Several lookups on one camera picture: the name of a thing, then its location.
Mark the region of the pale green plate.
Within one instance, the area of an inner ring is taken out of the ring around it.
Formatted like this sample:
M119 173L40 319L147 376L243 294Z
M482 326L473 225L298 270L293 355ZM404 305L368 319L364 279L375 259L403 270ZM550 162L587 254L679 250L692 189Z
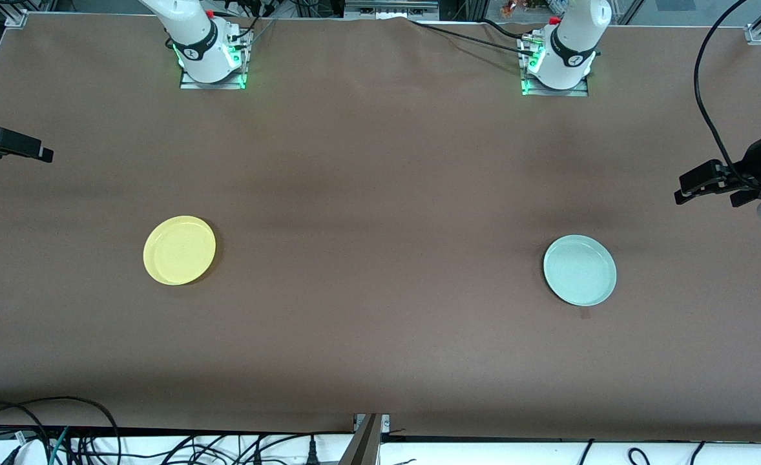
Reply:
M571 234L554 240L545 251L543 276L562 301L591 307L611 296L618 279L610 251L590 236Z

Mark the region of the yellow plate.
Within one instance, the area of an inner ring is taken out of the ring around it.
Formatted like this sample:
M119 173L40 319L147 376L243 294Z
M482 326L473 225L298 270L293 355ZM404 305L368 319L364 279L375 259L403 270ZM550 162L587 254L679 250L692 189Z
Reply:
M195 216L162 221L145 239L145 271L164 285L186 285L200 279L211 267L217 251L212 227Z

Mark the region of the brown table cover sheet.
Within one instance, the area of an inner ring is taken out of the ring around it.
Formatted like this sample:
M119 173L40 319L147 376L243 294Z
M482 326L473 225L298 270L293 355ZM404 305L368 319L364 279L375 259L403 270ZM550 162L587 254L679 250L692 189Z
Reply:
M717 157L700 27L613 27L585 98L404 19L258 26L247 88L181 89L155 17L32 15L0 43L0 400L47 424L761 441L761 219L677 206ZM164 285L145 239L206 221ZM548 287L601 243L590 320Z

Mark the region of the white lower shelf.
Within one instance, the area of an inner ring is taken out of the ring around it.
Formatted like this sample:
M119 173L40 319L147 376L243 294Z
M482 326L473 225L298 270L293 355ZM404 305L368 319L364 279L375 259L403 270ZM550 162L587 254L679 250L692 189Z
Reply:
M306 465L309 438L127 437L72 441L56 455L23 433L0 434L0 465ZM381 445L379 465L761 465L761 444L737 442L409 442Z

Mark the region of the grey electrical unit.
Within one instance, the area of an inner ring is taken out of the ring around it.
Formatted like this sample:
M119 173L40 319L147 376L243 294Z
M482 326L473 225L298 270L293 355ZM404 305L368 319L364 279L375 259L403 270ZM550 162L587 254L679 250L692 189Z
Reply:
M343 0L345 19L389 19L439 21L439 0Z

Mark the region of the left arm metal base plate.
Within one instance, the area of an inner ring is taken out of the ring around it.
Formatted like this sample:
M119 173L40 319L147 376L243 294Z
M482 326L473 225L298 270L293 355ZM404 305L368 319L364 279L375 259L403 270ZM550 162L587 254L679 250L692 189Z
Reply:
M561 97L587 97L589 95L587 74L581 78L575 87L570 89L548 87L540 82L534 74L545 55L541 30L533 30L531 34L522 34L516 39L516 45L518 50L529 52L529 55L519 54L522 95Z

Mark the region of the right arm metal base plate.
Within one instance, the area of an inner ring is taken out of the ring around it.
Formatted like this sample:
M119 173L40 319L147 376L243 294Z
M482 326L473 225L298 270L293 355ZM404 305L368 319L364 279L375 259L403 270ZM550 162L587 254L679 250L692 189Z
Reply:
M253 49L254 32L251 29L239 32L239 27L232 25L232 31L236 34L229 45L218 45L215 55L219 54L219 65L227 74L215 82L201 82L188 74L185 70L183 61L178 56L178 65L182 68L180 74L181 89L245 89L247 88L248 70L251 60L251 49Z

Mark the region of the silver corner bracket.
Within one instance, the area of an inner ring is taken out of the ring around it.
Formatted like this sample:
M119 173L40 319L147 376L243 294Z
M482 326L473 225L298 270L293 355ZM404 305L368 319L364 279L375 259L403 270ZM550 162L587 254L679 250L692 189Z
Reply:
M391 421L390 416L388 414L378 414L378 418L381 419L381 433L384 433L385 435L387 433L390 433L391 430ZM362 426L362 423L366 418L368 417L367 414L356 414L353 417L353 428L352 430L354 432L357 432L358 429Z

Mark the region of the aluminium profile post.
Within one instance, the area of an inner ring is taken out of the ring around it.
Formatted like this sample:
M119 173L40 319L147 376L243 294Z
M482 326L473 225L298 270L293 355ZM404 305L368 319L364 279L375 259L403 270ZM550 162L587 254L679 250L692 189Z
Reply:
M379 465L379 449L384 433L378 414L368 414L357 432L352 435L347 449L337 465Z

